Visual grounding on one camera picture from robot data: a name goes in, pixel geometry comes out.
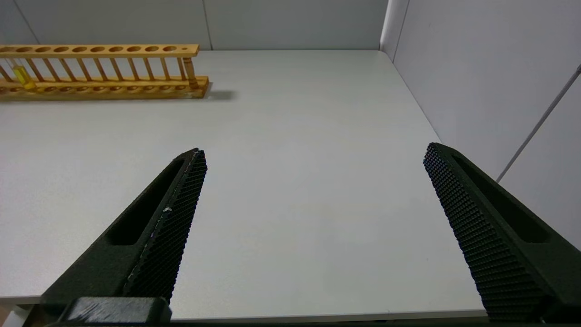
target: textured gripper pad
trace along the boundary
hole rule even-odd
[[[432,143],[424,166],[490,320],[574,322],[581,253],[456,150]]]
[[[164,297],[170,302],[207,166],[203,151],[187,167],[136,264],[123,296]]]
[[[197,148],[172,160],[44,292],[44,311],[57,317],[79,297],[169,302],[206,170]]]

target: white partition panel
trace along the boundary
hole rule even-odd
[[[13,0],[0,0],[0,44],[38,44]]]
[[[579,104],[578,79],[500,184],[581,250]]]
[[[581,1],[410,0],[394,64],[440,139],[497,178],[581,59]]]
[[[40,43],[197,43],[210,49],[202,0],[16,0]]]
[[[206,0],[215,50],[373,49],[387,0]]]

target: panel seam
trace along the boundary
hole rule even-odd
[[[26,16],[24,15],[24,13],[22,12],[22,10],[20,9],[20,6],[18,5],[18,2],[16,2],[16,0],[12,0],[12,3],[14,4],[14,6],[16,7],[16,9],[20,13],[20,16],[22,17],[22,19],[26,23],[26,26],[28,27],[28,30],[30,31],[30,34],[33,35],[33,37],[36,40],[37,44],[40,44],[40,42],[38,40],[38,37],[36,36],[36,34],[34,34],[34,31],[33,31],[32,27],[30,26],[30,23],[28,22],[28,19],[26,19]]]
[[[206,30],[208,31],[208,41],[210,41],[210,50],[214,49],[212,44],[212,36],[210,34],[210,23],[208,23],[208,13],[206,12],[206,0],[202,0],[202,8],[204,9],[204,19],[206,21]]]
[[[573,83],[575,82],[575,80],[577,79],[577,77],[579,77],[580,74],[581,74],[581,65],[579,65],[577,67],[577,70],[575,70],[575,72],[573,73],[573,75],[571,76],[571,78],[567,81],[567,83],[565,84],[565,86],[563,86],[563,88],[561,89],[561,91],[559,92],[559,94],[557,94],[557,96],[555,97],[555,99],[548,106],[547,110],[545,111],[545,113],[543,114],[543,116],[541,116],[541,118],[539,119],[539,121],[537,122],[537,124],[533,127],[533,130],[526,137],[525,141],[521,144],[521,146],[518,148],[518,150],[515,152],[515,154],[510,159],[510,161],[508,161],[508,164],[506,165],[506,167],[503,169],[503,171],[500,173],[500,175],[496,179],[496,182],[497,183],[500,183],[500,180],[508,172],[508,170],[510,169],[510,167],[512,166],[512,164],[514,164],[514,162],[517,160],[518,156],[520,156],[522,150],[525,149],[525,147],[529,144],[529,142],[533,138],[533,136],[535,136],[535,134],[537,133],[537,131],[539,131],[539,128],[541,128],[541,125],[545,122],[545,120],[547,120],[548,116],[553,112],[553,109],[555,109],[555,107],[559,104],[559,102],[561,101],[561,99],[563,98],[563,96],[565,95],[565,93],[567,93],[567,91],[569,91],[569,88],[571,88],[571,86],[573,85]]]

